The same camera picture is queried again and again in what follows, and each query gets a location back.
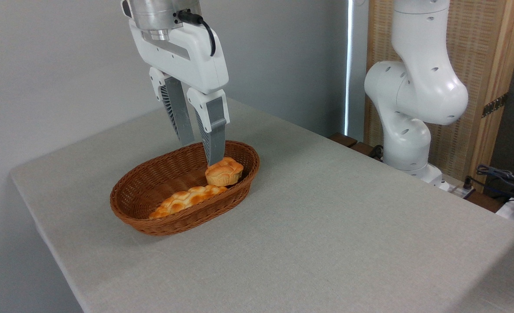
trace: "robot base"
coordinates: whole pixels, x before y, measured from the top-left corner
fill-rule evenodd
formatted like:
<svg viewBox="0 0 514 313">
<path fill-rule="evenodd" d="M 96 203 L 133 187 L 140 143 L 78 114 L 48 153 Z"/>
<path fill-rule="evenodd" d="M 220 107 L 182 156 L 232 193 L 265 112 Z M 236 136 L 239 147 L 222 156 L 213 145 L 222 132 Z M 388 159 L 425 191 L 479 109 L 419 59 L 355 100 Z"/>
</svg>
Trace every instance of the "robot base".
<svg viewBox="0 0 514 313">
<path fill-rule="evenodd" d="M 450 188 L 450 185 L 442 179 L 441 170 L 436 168 L 435 166 L 432 166 L 431 164 L 427 163 L 427 165 L 424 168 L 421 168 L 419 170 L 405 170 L 402 172 L 408 173 L 412 176 L 416 176 L 417 173 L 421 173 L 417 176 L 418 178 L 420 178 L 420 180 L 435 187 L 441 188 L 444 191 L 448 191 L 448 188 Z"/>
</svg>

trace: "brown wicker basket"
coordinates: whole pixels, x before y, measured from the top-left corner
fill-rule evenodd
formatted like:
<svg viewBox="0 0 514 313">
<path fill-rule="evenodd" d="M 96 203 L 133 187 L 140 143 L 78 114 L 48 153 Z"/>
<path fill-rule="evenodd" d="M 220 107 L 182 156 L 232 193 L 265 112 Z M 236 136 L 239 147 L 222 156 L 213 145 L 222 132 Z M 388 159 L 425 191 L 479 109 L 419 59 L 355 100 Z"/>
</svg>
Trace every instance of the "brown wicker basket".
<svg viewBox="0 0 514 313">
<path fill-rule="evenodd" d="M 192 144 L 144 162 L 122 177 L 110 194 L 110 206 L 120 220 L 142 233 L 163 236 L 190 230 L 241 202 L 259 170 L 255 149 L 227 141 L 226 157 L 244 166 L 240 181 L 222 194 L 175 214 L 149 220 L 148 216 L 173 193 L 207 185 L 207 159 L 202 143 Z"/>
</svg>

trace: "bread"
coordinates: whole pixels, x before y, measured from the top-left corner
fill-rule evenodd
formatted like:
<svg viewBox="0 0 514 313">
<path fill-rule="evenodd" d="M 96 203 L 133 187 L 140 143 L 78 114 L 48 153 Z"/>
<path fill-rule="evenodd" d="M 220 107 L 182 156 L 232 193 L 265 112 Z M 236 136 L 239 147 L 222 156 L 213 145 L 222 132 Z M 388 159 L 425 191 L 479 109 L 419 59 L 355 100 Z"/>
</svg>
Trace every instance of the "bread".
<svg viewBox="0 0 514 313">
<path fill-rule="evenodd" d="M 237 183 L 244 167 L 233 158 L 223 158 L 205 171 L 207 183 L 214 186 L 229 186 Z"/>
<path fill-rule="evenodd" d="M 227 190 L 226 187 L 217 187 L 213 185 L 197 186 L 190 188 L 188 191 L 179 191 L 172 194 L 170 198 L 164 200 L 160 206 L 149 215 L 150 220 L 155 218 L 162 218 L 183 209 L 195 206 L 203 200 L 207 200 L 212 196 L 221 194 Z"/>
</svg>

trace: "black cable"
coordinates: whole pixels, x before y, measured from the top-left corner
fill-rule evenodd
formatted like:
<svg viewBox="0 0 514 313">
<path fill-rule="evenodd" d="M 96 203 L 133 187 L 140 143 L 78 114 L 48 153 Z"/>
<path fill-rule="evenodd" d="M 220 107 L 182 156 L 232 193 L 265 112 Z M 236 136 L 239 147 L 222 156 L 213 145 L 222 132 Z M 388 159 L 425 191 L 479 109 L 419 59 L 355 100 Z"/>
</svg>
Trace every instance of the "black cable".
<svg viewBox="0 0 514 313">
<path fill-rule="evenodd" d="M 201 25 L 202 24 L 203 26 L 205 26 L 205 28 L 207 29 L 207 32 L 209 32 L 209 40 L 211 41 L 211 56 L 214 56 L 215 52 L 217 51 L 217 43 L 215 42 L 215 35 L 213 34 L 213 31 L 211 30 L 211 28 L 209 27 L 207 22 L 205 22 L 205 20 L 203 20 L 203 16 L 200 16 L 199 14 L 194 14 L 187 10 L 181 10 L 176 15 L 177 15 L 178 19 L 181 20 L 182 22 L 186 22 L 186 23 L 193 24 L 193 25 Z"/>
<path fill-rule="evenodd" d="M 514 198 L 514 193 L 513 192 L 506 192 L 504 190 L 497 190 L 495 188 L 492 188 L 491 186 L 488 186 L 487 184 L 484 184 L 484 183 L 480 182 L 479 180 L 476 180 L 472 176 L 466 176 L 466 179 L 468 181 L 472 181 L 472 182 L 475 182 L 477 184 L 480 184 L 481 186 L 484 186 L 485 188 L 487 188 L 488 190 L 491 190 L 493 192 L 497 192 L 497 193 L 503 194 L 505 196 L 509 196 L 510 198 Z"/>
<path fill-rule="evenodd" d="M 203 20 L 203 18 L 201 18 L 201 24 L 203 24 L 203 26 L 205 26 L 205 28 L 207 29 L 207 32 L 209 32 L 209 39 L 211 40 L 211 56 L 214 56 L 215 52 L 217 51 L 217 43 L 215 42 L 215 35 L 213 34 L 213 31 L 209 27 L 209 24 L 207 24 L 207 22 L 205 22 Z"/>
</svg>

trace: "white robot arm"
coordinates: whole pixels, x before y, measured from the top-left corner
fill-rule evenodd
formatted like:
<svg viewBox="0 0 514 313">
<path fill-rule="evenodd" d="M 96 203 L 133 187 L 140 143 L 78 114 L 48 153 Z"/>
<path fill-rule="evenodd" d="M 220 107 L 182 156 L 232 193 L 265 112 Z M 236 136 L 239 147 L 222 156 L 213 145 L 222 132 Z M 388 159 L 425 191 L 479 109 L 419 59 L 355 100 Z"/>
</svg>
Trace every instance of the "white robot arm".
<svg viewBox="0 0 514 313">
<path fill-rule="evenodd" d="M 154 93 L 166 107 L 182 144 L 194 140 L 184 90 L 195 108 L 207 162 L 222 160 L 225 125 L 230 122 L 226 95 L 228 71 L 217 34 L 199 15 L 199 0 L 123 0 L 130 30 L 149 71 Z"/>
<path fill-rule="evenodd" d="M 404 63 L 373 65 L 365 91 L 384 132 L 384 162 L 439 186 L 440 170 L 427 163 L 431 135 L 424 124 L 448 125 L 467 107 L 464 84 L 448 60 L 450 0 L 394 0 L 392 46 Z"/>
</svg>

